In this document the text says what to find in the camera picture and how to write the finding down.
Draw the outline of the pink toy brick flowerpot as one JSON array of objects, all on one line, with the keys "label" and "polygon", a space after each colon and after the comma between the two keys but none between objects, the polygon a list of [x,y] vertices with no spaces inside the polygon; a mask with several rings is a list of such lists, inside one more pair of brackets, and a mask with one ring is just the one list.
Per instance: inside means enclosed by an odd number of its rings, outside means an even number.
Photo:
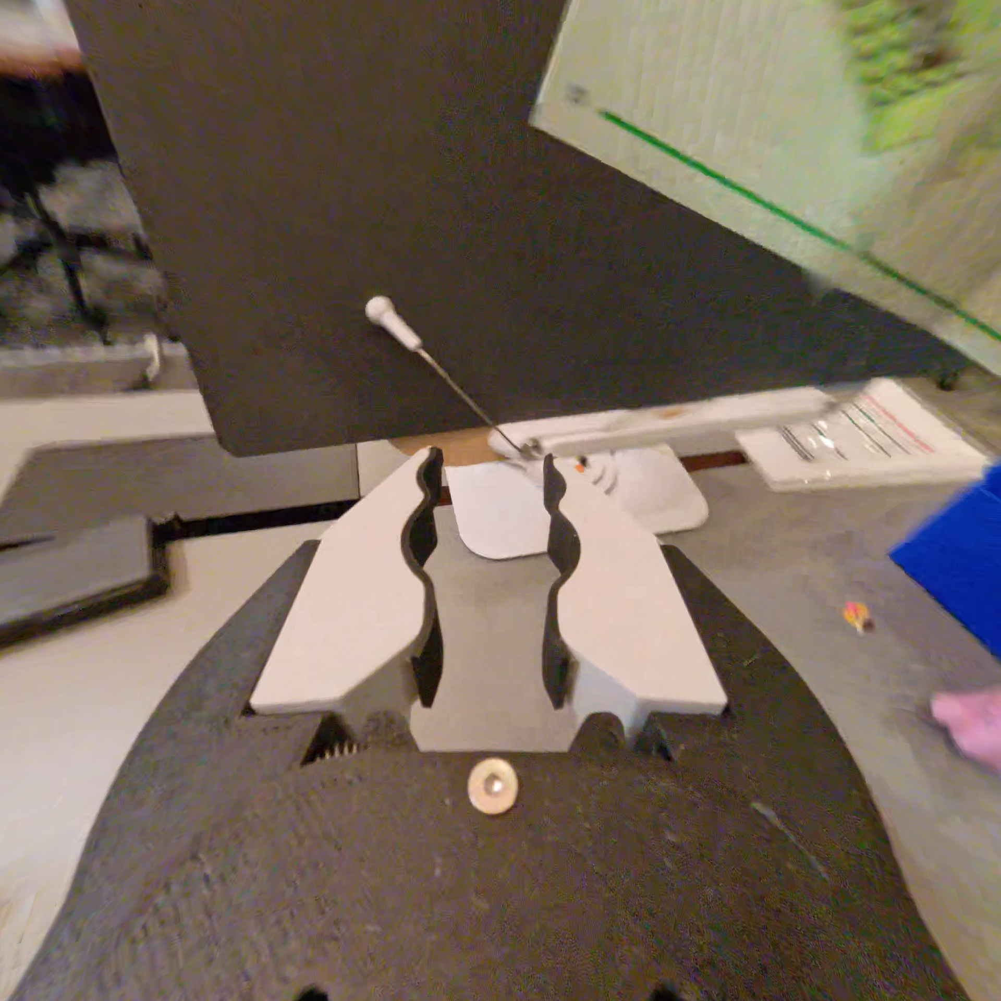
[{"label": "pink toy brick flowerpot", "polygon": [[937,693],[931,717],[968,761],[1000,774],[1000,687]]}]

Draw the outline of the white book stand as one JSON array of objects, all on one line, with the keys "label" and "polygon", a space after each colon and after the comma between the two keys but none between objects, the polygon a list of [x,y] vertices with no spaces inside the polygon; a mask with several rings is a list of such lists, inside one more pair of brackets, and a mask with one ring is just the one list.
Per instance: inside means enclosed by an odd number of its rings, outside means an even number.
[{"label": "white book stand", "polygon": [[838,397],[816,387],[738,394],[681,406],[614,409],[500,424],[432,358],[386,296],[367,319],[419,357],[485,428],[445,435],[445,476],[459,537],[476,556],[539,555],[548,534],[543,459],[569,459],[584,477],[656,534],[688,532],[709,516],[683,458],[729,453],[738,432],[825,418]]}]

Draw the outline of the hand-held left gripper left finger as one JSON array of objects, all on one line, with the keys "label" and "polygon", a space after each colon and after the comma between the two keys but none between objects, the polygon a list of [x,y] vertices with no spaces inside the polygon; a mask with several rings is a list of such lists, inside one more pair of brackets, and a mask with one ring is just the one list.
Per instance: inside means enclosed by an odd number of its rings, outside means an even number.
[{"label": "hand-held left gripper left finger", "polygon": [[425,447],[319,538],[250,698],[258,716],[319,712],[349,732],[432,707],[444,642],[425,570],[443,453]]}]

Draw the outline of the black office chair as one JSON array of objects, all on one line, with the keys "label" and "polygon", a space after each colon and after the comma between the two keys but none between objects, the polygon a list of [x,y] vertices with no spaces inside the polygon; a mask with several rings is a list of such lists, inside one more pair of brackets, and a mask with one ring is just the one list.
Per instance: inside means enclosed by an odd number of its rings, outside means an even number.
[{"label": "black office chair", "polygon": [[2,188],[4,346],[128,343],[164,328],[166,284],[110,159],[66,161],[33,194]]}]

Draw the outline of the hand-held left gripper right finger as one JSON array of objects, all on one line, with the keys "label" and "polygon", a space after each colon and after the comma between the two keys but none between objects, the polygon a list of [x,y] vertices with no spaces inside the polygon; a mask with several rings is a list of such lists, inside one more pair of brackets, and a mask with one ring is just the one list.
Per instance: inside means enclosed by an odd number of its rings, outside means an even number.
[{"label": "hand-held left gripper right finger", "polygon": [[578,729],[616,719],[628,742],[652,716],[719,718],[728,696],[654,532],[569,459],[547,456],[542,674],[553,707]]}]

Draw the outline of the grey table hatch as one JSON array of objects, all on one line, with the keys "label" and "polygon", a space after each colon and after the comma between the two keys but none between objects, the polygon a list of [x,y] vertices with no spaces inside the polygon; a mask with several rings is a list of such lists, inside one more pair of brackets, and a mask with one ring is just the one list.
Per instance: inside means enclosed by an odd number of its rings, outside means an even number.
[{"label": "grey table hatch", "polygon": [[166,546],[144,517],[4,546],[2,650],[157,600],[170,583]]}]

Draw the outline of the laminated paper sheet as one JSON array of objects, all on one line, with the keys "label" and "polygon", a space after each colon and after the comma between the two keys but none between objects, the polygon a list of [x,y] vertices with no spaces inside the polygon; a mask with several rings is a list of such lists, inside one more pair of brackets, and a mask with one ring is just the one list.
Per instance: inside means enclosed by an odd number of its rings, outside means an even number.
[{"label": "laminated paper sheet", "polygon": [[819,417],[740,431],[736,440],[775,493],[962,484],[993,465],[956,423],[888,379]]}]

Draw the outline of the instruction booklet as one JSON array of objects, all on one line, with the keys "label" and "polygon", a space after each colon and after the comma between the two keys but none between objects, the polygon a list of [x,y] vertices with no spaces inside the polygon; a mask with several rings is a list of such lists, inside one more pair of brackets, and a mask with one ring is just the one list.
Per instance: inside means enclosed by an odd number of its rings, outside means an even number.
[{"label": "instruction booklet", "polygon": [[999,374],[998,1],[569,2],[532,124]]}]

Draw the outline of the dark partition panel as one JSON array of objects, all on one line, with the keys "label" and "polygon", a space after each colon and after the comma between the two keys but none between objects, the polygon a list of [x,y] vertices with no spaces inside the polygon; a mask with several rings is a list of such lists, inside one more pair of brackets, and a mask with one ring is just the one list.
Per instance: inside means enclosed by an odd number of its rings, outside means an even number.
[{"label": "dark partition panel", "polygon": [[68,2],[236,456],[962,365],[529,123],[560,2]]}]

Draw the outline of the blue plastic bin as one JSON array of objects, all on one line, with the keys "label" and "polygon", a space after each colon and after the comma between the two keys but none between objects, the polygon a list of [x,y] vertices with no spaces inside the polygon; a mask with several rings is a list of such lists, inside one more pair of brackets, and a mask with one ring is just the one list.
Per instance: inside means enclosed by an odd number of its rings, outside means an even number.
[{"label": "blue plastic bin", "polygon": [[894,564],[1000,657],[1000,466],[889,553]]}]

